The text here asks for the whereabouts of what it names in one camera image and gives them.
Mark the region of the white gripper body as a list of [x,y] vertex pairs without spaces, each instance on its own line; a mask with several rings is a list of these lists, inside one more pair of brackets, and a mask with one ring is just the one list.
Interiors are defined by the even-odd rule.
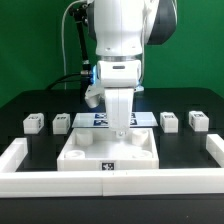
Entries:
[[99,105],[104,98],[108,126],[111,131],[127,131],[130,128],[134,88],[103,88],[89,85],[85,101],[90,108]]

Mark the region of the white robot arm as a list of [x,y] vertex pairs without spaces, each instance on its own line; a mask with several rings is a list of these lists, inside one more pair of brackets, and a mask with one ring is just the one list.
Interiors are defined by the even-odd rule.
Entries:
[[85,100],[91,108],[104,100],[109,129],[123,137],[144,77],[144,47],[175,32],[177,0],[87,0],[87,21],[98,62]]

